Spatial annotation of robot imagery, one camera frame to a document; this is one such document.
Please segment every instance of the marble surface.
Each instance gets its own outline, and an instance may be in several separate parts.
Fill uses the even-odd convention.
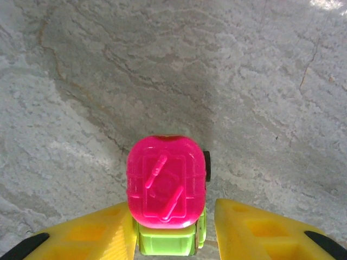
[[[124,201],[153,133],[211,151],[195,259],[216,198],[345,243],[346,46],[346,0],[0,0],[0,255]]]

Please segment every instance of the plastic toy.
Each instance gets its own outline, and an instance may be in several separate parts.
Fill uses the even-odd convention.
[[[0,260],[133,260],[191,256],[206,236],[210,155],[184,136],[150,136],[127,162],[128,202],[49,227]],[[229,199],[215,204],[221,260],[347,260],[316,227]]]
[[[205,156],[184,136],[149,136],[130,151],[128,205],[144,255],[194,255],[206,237]]]

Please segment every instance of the raised plastic detail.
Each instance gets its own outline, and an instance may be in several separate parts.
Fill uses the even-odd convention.
[[[205,206],[205,159],[184,136],[149,136],[134,145],[127,161],[131,214],[152,229],[195,223]]]

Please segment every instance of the toy car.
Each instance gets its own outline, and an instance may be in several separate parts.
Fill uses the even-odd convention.
[[[206,238],[209,152],[185,136],[149,136],[131,149],[126,174],[140,252],[196,254]]]

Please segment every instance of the lime green plastic piece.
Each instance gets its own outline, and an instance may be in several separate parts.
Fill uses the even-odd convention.
[[[206,239],[206,208],[197,223],[183,229],[150,229],[138,224],[137,231],[143,255],[192,256]]]

